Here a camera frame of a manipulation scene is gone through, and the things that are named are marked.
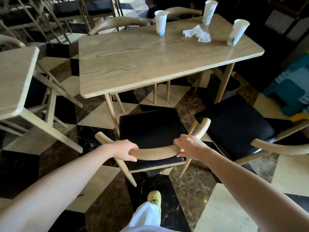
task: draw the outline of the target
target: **shoe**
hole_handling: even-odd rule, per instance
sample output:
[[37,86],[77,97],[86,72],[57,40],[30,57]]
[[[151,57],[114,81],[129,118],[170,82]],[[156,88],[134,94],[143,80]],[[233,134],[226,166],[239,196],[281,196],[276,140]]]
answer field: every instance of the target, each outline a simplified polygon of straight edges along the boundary
[[160,194],[159,191],[151,191],[148,194],[147,201],[149,203],[153,203],[153,204],[157,205],[159,207],[160,213],[161,213],[161,194]]

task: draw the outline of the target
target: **forearm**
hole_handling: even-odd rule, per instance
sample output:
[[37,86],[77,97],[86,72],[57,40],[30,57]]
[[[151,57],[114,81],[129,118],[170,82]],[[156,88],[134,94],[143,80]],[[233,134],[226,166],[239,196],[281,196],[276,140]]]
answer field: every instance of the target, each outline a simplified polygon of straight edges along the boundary
[[262,231],[305,231],[309,214],[252,172],[204,149],[204,162]]
[[0,231],[48,231],[110,157],[100,146],[38,180],[2,208]]

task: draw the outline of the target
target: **wooden tabletop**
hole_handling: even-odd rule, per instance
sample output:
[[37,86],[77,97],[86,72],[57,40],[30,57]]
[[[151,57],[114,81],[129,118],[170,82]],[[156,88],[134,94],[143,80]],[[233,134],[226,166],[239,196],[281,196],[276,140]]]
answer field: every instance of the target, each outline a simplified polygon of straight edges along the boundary
[[0,120],[21,113],[39,51],[30,46],[0,52]]
[[226,42],[232,25],[215,14],[209,25],[211,42],[185,38],[203,17],[166,24],[157,36],[155,25],[79,39],[80,93],[90,98],[106,93],[190,75],[213,67],[261,56],[264,50],[246,35],[236,46]]

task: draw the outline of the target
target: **white tissue paper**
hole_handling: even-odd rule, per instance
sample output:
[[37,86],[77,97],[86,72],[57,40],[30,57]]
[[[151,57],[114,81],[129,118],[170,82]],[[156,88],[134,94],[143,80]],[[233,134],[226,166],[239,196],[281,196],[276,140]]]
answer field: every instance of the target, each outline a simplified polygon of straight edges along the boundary
[[185,37],[193,37],[196,36],[199,42],[210,42],[211,36],[208,32],[203,31],[199,25],[195,26],[192,29],[184,30],[182,34]]

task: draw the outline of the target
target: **white paper cup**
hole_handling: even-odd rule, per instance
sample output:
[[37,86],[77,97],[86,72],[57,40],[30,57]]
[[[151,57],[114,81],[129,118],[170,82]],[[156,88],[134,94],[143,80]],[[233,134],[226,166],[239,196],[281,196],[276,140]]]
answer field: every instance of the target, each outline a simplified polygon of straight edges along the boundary
[[227,45],[229,45],[229,46],[236,45],[249,25],[250,25],[250,23],[247,20],[236,19],[234,21],[232,31],[231,31],[229,39],[227,41]]
[[157,34],[159,36],[164,36],[165,34],[165,25],[168,12],[165,10],[157,10],[155,13],[155,24],[157,29]]
[[205,2],[205,9],[204,9],[204,15],[203,15],[203,24],[209,25],[211,22],[211,18],[214,15],[214,11],[218,5],[217,1],[214,0],[208,0]]

